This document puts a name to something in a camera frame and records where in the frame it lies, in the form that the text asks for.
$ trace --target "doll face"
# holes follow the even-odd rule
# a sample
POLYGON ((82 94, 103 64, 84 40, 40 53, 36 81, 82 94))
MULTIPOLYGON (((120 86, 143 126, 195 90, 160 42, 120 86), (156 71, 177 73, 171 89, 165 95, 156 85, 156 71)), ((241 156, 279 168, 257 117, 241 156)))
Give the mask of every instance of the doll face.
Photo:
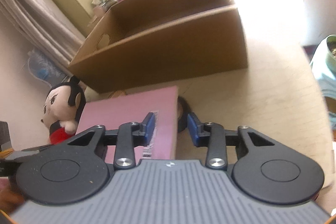
POLYGON ((43 106, 43 123, 49 129, 56 121, 71 121, 75 119, 78 108, 77 98, 76 105, 69 106, 71 88, 68 85, 60 86, 52 90, 43 106))

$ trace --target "table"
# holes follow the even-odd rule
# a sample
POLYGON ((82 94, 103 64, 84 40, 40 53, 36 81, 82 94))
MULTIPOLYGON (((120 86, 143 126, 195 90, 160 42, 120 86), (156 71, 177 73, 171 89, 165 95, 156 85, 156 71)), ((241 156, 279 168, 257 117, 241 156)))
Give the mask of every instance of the table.
MULTIPOLYGON (((179 95, 203 122, 226 129, 248 125, 317 161, 325 184, 333 181, 332 132, 307 57, 303 3, 235 0, 246 34, 249 68, 127 90, 127 94, 177 85, 179 95)), ((204 159, 187 130, 178 135, 177 159, 204 159)), ((229 162, 233 151, 228 152, 229 162)))

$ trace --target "white logo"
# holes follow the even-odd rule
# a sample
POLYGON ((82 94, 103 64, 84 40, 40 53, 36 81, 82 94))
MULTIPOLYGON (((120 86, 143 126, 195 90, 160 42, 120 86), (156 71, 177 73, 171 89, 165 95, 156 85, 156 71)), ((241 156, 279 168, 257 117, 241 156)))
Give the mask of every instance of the white logo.
POLYGON ((168 163, 168 164, 166 164, 168 167, 173 167, 174 165, 175 165, 175 163, 173 163, 173 162, 170 162, 170 163, 168 163))

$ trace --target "brown box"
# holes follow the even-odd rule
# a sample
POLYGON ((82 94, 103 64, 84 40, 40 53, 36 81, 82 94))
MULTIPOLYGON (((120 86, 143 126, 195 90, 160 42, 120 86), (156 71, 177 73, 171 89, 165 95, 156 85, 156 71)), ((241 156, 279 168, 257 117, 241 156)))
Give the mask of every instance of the brown box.
POLYGON ((246 67, 233 0, 123 0, 92 30, 68 69, 103 93, 246 67))

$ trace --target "doll hair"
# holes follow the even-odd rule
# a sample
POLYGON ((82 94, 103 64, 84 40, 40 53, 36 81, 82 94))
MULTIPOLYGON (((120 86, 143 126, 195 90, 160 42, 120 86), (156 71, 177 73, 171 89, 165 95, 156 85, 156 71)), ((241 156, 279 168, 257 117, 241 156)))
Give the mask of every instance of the doll hair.
POLYGON ((70 96, 69 96, 69 99, 68 99, 68 105, 69 106, 75 106, 76 105, 76 97, 77 97, 78 93, 80 93, 81 94, 81 100, 79 102, 79 107, 77 109, 76 116, 75 116, 75 121, 76 122, 79 122, 79 119, 81 118, 84 106, 86 104, 84 92, 83 92, 82 88, 80 87, 80 85, 78 85, 78 84, 79 84, 79 79, 75 76, 72 76, 70 78, 69 82, 63 82, 63 83, 59 83, 59 84, 53 86, 51 88, 51 90, 49 90, 48 95, 47 95, 47 97, 48 97, 52 90, 54 90, 54 89, 56 89, 60 86, 68 85, 68 86, 70 86, 70 89, 71 89, 70 96))

